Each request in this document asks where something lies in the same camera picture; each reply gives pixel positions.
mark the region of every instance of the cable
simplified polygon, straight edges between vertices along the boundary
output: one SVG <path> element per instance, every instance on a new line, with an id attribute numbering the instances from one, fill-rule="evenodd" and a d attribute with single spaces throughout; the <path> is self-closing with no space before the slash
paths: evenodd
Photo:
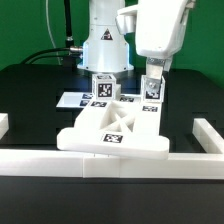
<path id="1" fill-rule="evenodd" d="M 44 59 L 44 58 L 64 58 L 64 57 L 68 57 L 68 55 L 45 55 L 45 56 L 40 56 L 40 57 L 36 57 L 34 58 L 32 61 L 29 62 L 29 64 L 33 64 L 35 61 L 40 60 L 40 59 Z"/>
<path id="2" fill-rule="evenodd" d="M 29 60 L 35 58 L 36 56 L 39 56 L 41 54 L 47 54 L 47 53 L 52 53 L 52 52 L 59 52 L 59 51 L 69 51 L 69 48 L 54 48 L 54 49 L 48 49 L 48 50 L 43 50 L 43 51 L 39 51 L 37 53 L 34 53 L 32 55 L 30 55 L 29 57 L 25 58 L 21 64 L 26 64 Z"/>
<path id="3" fill-rule="evenodd" d="M 32 61 L 29 62 L 29 64 L 33 64 L 35 61 L 44 59 L 44 58 L 55 58 L 55 57 L 60 57 L 60 58 L 66 58 L 66 57 L 72 57 L 72 58 L 79 58 L 79 55 L 45 55 L 45 56 L 40 56 L 34 58 Z"/>
<path id="4" fill-rule="evenodd" d="M 46 21 L 47 21 L 48 34 L 51 39 L 51 43 L 52 43 L 53 47 L 56 48 L 56 44 L 55 44 L 55 41 L 54 41 L 54 38 L 53 38 L 53 35 L 51 32 L 51 26 L 50 26 L 50 20 L 49 20 L 49 7 L 48 6 L 49 6 L 49 1 L 46 0 Z"/>

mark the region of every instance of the white block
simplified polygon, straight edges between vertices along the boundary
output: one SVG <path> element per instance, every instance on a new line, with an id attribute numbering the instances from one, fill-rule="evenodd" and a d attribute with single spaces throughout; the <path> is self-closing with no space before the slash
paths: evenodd
<path id="1" fill-rule="evenodd" d="M 0 175 L 82 177 L 83 153 L 1 149 Z"/>
<path id="2" fill-rule="evenodd" d="M 83 159 L 83 177 L 120 177 L 120 158 L 86 153 Z"/>
<path id="3" fill-rule="evenodd" d="M 207 153 L 224 154 L 224 140 L 206 119 L 194 119 L 193 134 Z"/>
<path id="4" fill-rule="evenodd" d="M 145 103 L 157 102 L 162 103 L 164 99 L 164 91 L 165 91 L 165 80 L 162 77 L 161 87 L 158 93 L 149 93 L 147 91 L 147 85 L 149 85 L 150 81 L 146 75 L 142 75 L 141 78 L 141 100 Z"/>
<path id="5" fill-rule="evenodd" d="M 8 114 L 0 114 L 0 139 L 9 130 Z"/>
<path id="6" fill-rule="evenodd" d="M 94 100 L 116 99 L 116 78 L 113 74 L 93 74 L 92 93 Z"/>
<path id="7" fill-rule="evenodd" d="M 135 117 L 133 133 L 159 135 L 161 107 L 160 103 L 141 104 Z"/>
<path id="8" fill-rule="evenodd" d="M 57 136 L 60 150 L 143 159 L 167 159 L 169 140 L 162 136 L 65 128 Z"/>
<path id="9" fill-rule="evenodd" d="M 224 179 L 224 155 L 170 153 L 168 160 L 121 159 L 120 178 Z"/>

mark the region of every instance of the green wall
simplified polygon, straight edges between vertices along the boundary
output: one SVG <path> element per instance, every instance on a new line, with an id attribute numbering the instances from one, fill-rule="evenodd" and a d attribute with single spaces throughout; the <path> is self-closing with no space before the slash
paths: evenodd
<path id="1" fill-rule="evenodd" d="M 88 37 L 88 0 L 71 0 L 76 45 Z M 137 0 L 126 0 L 127 5 Z M 64 46 L 63 0 L 49 0 L 53 36 Z M 224 88 L 224 1 L 197 0 L 191 12 L 183 49 L 175 55 L 173 68 L 203 72 Z M 46 26 L 45 0 L 0 0 L 0 69 L 19 63 L 40 50 L 52 48 Z M 137 67 L 145 58 L 136 56 L 134 34 L 126 36 L 131 47 L 130 61 Z M 48 59 L 42 63 L 57 63 Z"/>

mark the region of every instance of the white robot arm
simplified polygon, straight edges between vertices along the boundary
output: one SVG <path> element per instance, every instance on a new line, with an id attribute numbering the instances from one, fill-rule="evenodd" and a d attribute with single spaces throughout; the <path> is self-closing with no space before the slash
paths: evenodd
<path id="1" fill-rule="evenodd" d="M 189 9 L 196 0 L 139 0 L 118 10 L 121 34 L 136 31 L 137 54 L 147 57 L 146 75 L 151 92 L 158 91 L 162 71 L 169 70 L 172 56 L 183 44 Z"/>

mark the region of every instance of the black tabletop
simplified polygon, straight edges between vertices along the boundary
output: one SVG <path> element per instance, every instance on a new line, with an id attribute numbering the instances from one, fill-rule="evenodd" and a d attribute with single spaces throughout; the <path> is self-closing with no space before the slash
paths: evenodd
<path id="1" fill-rule="evenodd" d="M 138 94 L 144 69 L 116 74 L 123 93 Z M 192 135 L 206 118 L 224 136 L 224 90 L 203 74 L 164 74 L 160 134 L 171 152 L 204 153 Z M 10 129 L 0 148 L 57 150 L 56 135 L 81 109 L 56 109 L 64 91 L 91 91 L 91 74 L 49 65 L 0 72 L 0 113 Z M 224 182 L 158 179 L 0 177 L 0 223 L 223 223 Z"/>

